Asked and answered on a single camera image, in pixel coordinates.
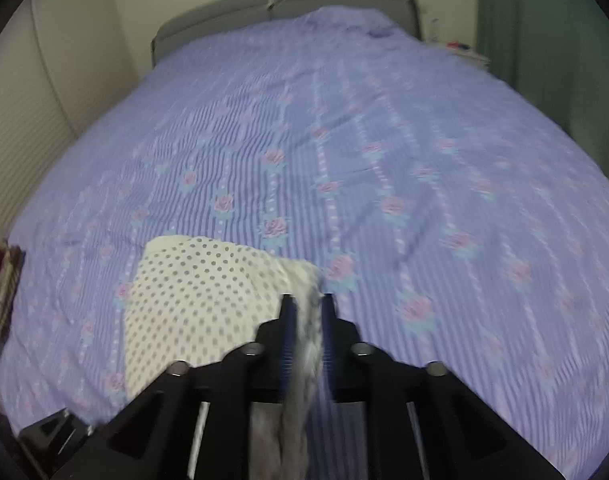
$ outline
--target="curtain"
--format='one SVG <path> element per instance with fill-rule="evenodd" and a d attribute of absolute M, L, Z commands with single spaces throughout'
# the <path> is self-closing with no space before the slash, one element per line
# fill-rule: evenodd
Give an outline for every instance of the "curtain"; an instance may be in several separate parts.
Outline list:
<path fill-rule="evenodd" d="M 479 0 L 477 49 L 609 178 L 609 20 L 594 0 Z"/>

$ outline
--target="purple bedsheet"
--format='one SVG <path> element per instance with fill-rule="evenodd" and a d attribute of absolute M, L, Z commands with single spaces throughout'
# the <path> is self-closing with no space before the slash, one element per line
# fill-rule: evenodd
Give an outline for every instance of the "purple bedsheet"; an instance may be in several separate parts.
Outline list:
<path fill-rule="evenodd" d="M 376 11 L 195 41 L 50 171 L 11 235 L 15 430 L 124 405 L 125 300 L 169 233 L 321 266 L 366 340 L 444 361 L 569 480 L 609 451 L 607 179 L 502 82 Z M 362 478 L 356 412 L 325 399 L 311 475 Z"/>

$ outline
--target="screw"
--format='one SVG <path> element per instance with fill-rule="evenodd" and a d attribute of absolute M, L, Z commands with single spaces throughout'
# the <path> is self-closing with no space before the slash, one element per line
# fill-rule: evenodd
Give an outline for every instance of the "screw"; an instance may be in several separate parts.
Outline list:
<path fill-rule="evenodd" d="M 242 353 L 245 355 L 260 355 L 264 352 L 264 345 L 253 341 L 242 347 Z"/>
<path fill-rule="evenodd" d="M 169 365 L 167 373 L 169 375 L 183 376 L 190 368 L 191 366 L 186 361 L 175 361 Z"/>
<path fill-rule="evenodd" d="M 427 365 L 427 373 L 434 377 L 442 377 L 447 374 L 449 370 L 440 361 L 433 361 Z"/>
<path fill-rule="evenodd" d="M 355 343 L 351 346 L 351 351 L 354 352 L 355 355 L 371 355 L 373 354 L 375 348 L 371 346 L 369 343 Z"/>

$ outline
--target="nightstand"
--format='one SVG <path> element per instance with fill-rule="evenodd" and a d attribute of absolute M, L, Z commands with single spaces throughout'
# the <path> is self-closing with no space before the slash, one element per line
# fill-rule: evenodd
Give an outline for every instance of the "nightstand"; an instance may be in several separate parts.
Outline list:
<path fill-rule="evenodd" d="M 474 65 L 476 68 L 480 68 L 482 70 L 489 70 L 489 58 L 483 56 L 482 54 L 478 54 L 473 49 L 464 50 L 462 48 L 454 48 L 447 46 L 444 43 L 429 43 L 432 46 L 437 48 L 442 48 L 449 52 L 450 54 L 454 54 L 455 56 L 464 59 L 467 63 Z"/>

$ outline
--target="headboard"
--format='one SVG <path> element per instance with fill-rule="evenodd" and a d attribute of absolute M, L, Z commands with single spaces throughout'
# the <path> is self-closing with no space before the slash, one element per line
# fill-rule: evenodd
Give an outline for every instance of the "headboard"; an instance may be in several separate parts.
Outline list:
<path fill-rule="evenodd" d="M 169 20 L 152 41 L 152 62 L 189 41 L 270 20 L 295 18 L 328 5 L 366 7 L 385 13 L 406 32 L 421 38 L 416 0 L 218 0 Z"/>

